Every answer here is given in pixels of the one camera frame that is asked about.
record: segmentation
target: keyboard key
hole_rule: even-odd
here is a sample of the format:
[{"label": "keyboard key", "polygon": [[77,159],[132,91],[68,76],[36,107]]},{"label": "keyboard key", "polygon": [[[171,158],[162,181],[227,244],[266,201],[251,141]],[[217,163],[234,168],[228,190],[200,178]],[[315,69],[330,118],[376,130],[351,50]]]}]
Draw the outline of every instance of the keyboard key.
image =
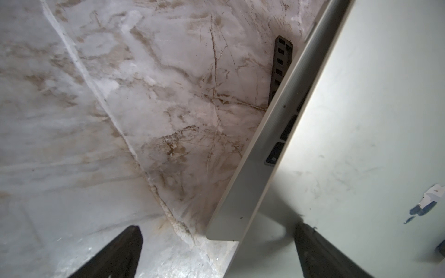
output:
[{"label": "keyboard key", "polygon": [[281,140],[283,140],[283,141],[287,140],[296,120],[297,120],[297,115],[292,116],[291,120],[287,123],[286,128],[284,129],[283,133],[279,137]]},{"label": "keyboard key", "polygon": [[283,147],[284,147],[284,143],[277,142],[275,144],[274,148],[272,149],[271,153],[267,157],[266,163],[275,165],[275,163],[277,163],[277,160],[278,160],[278,157],[279,157],[281,151],[283,150]]}]

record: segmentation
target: white marble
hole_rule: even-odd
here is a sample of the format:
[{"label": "white marble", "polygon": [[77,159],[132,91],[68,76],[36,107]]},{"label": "white marble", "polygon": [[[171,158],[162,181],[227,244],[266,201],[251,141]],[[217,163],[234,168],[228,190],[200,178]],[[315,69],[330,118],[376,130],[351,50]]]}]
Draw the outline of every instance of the white marble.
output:
[{"label": "white marble", "polygon": [[0,9],[0,277],[66,278],[128,225],[137,277],[220,277],[183,241],[37,1]]},{"label": "white marble", "polygon": [[[86,236],[99,248],[137,222],[141,277],[221,276],[235,243],[208,241],[205,226],[267,109],[274,39],[288,38],[295,53],[322,2],[3,4],[0,190],[14,212],[2,209],[0,221],[39,235],[24,255],[5,231],[6,254],[63,277],[80,262],[55,254],[81,250],[75,240]],[[97,201],[105,207],[89,205]],[[162,232],[156,221],[166,221]],[[1,272],[17,271],[0,261]]]}]

